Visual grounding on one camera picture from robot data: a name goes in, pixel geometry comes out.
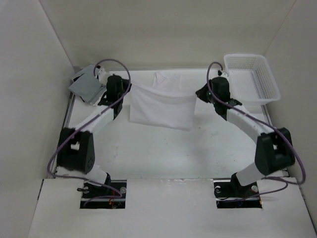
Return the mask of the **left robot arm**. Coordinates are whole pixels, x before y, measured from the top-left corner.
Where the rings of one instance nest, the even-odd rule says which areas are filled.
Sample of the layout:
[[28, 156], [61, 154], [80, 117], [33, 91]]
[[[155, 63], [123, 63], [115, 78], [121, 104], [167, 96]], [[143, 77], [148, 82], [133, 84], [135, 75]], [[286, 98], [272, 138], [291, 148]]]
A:
[[117, 118], [122, 110], [123, 98], [130, 88], [130, 78], [123, 79], [115, 74], [109, 76], [106, 92], [96, 109], [77, 126], [61, 130], [56, 160], [57, 178], [87, 181], [95, 184], [94, 192], [99, 197], [109, 196], [111, 178], [95, 163], [94, 136]]

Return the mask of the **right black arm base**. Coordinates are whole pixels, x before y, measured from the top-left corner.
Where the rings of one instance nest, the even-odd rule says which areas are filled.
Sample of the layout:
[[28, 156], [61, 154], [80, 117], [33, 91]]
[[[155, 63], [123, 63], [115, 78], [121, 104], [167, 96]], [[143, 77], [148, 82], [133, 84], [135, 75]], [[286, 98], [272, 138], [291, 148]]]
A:
[[238, 208], [262, 208], [259, 197], [252, 195], [259, 194], [256, 182], [234, 191], [229, 180], [214, 180], [214, 195], [218, 209], [238, 209]]

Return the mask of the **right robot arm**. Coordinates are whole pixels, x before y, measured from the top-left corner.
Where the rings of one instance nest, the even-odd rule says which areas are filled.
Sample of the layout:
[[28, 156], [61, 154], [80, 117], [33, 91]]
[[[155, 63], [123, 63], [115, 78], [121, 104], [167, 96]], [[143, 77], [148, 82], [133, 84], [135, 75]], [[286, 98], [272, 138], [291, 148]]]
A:
[[295, 163], [290, 149], [290, 132], [285, 128], [275, 130], [249, 114], [241, 102], [230, 97], [226, 78], [210, 79], [196, 91], [196, 96], [205, 103], [213, 104], [219, 116], [242, 130], [256, 145], [254, 161], [231, 176], [229, 188], [233, 195], [243, 195], [248, 185]]

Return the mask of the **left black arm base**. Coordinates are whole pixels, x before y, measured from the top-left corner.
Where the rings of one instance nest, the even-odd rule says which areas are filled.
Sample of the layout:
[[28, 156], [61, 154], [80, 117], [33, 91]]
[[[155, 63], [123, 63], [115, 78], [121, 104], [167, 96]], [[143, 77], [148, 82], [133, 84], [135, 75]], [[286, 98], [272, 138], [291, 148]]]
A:
[[127, 180], [112, 180], [109, 185], [118, 190], [122, 196], [113, 189], [96, 186], [85, 182], [77, 188], [81, 192], [80, 209], [125, 209]]

